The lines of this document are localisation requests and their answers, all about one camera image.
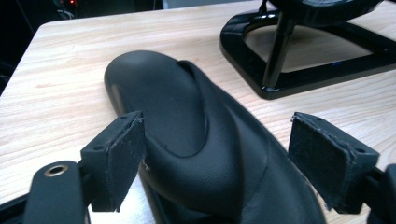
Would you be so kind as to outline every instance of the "black plastic frame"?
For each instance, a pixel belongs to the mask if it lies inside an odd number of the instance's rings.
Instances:
[[[266,83],[268,76],[264,74],[268,63],[248,47],[245,36],[260,27],[276,25],[279,14],[276,10],[236,15],[227,22],[220,34],[222,51],[226,58],[264,99],[272,100],[396,69],[395,41],[344,22],[323,28],[311,28],[340,36],[370,50],[373,54],[288,73],[280,72],[276,74],[277,82],[273,87],[265,86],[263,83]]]

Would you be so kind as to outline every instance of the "desk surface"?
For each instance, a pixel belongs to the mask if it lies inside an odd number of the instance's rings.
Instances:
[[[251,1],[43,25],[0,98],[0,203],[27,193],[32,175],[40,167],[54,161],[79,161],[79,151],[116,117],[103,81],[107,65],[137,49],[194,62],[284,147],[290,138],[290,117],[300,111],[327,119],[381,152],[381,169],[396,162],[396,71],[274,101],[259,98],[238,75],[220,52],[219,32],[231,16],[259,5],[260,1]],[[396,40],[392,15],[396,15],[396,5],[384,2],[353,22]],[[252,33],[249,45],[259,51],[268,49],[272,39],[268,32],[272,31]],[[323,63],[340,55],[367,53],[327,35],[307,35],[309,32],[300,29],[293,36],[288,69],[313,59]],[[360,216],[327,212],[326,217],[330,223],[362,223],[366,212],[367,208]],[[138,180],[120,214],[92,214],[93,223],[128,220],[153,222]]]

